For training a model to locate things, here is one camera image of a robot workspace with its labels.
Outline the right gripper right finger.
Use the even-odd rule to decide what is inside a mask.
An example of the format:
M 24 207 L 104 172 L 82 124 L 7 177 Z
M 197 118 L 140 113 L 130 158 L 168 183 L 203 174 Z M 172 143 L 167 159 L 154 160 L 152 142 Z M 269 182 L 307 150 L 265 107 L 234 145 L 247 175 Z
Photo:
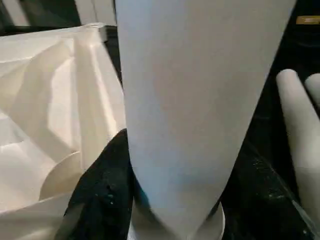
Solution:
M 243 144 L 222 194 L 224 240 L 314 240 L 316 226 L 265 157 Z

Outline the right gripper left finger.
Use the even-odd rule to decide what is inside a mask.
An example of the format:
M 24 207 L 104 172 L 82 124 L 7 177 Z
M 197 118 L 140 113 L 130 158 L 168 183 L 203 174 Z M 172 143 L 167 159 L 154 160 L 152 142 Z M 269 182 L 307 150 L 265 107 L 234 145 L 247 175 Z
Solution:
M 56 240 L 125 240 L 134 197 L 127 129 L 120 130 L 80 177 Z

